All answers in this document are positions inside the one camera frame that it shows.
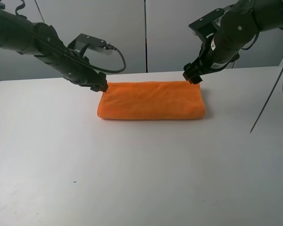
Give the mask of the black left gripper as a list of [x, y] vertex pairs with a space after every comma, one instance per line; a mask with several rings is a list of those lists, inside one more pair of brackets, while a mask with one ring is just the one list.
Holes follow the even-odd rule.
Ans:
[[90, 87], [94, 92], [106, 92], [107, 76], [96, 72], [90, 64], [69, 50], [59, 38], [37, 38], [35, 47], [38, 53], [34, 56], [58, 71], [69, 82], [82, 87]]

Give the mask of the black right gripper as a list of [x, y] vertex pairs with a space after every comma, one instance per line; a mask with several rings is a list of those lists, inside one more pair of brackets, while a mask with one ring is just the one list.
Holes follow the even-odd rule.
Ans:
[[223, 46], [220, 47], [220, 44], [215, 41], [215, 36], [212, 36], [206, 41], [204, 47], [201, 48], [197, 59], [192, 64], [187, 63], [183, 67], [183, 77], [190, 84], [199, 84], [202, 82], [200, 75], [215, 73], [225, 69], [229, 63], [233, 63], [240, 58], [239, 51], [228, 50], [227, 47], [224, 48]]

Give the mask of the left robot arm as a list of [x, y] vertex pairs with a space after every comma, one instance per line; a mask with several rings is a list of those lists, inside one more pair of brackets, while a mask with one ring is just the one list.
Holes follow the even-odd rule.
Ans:
[[6, 12], [0, 5], [1, 49], [33, 55], [72, 84], [89, 87], [95, 92], [106, 92], [108, 84], [105, 73], [91, 66], [89, 59], [84, 56], [93, 45], [102, 46], [99, 39], [80, 34], [65, 46], [53, 26], [32, 23], [23, 16]]

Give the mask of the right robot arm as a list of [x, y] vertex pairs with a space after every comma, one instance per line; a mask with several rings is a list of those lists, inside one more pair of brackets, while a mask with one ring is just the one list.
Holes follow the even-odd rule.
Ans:
[[240, 0], [189, 24], [202, 41], [199, 56], [184, 66], [191, 84], [239, 59], [239, 51], [256, 35], [283, 27], [283, 0]]

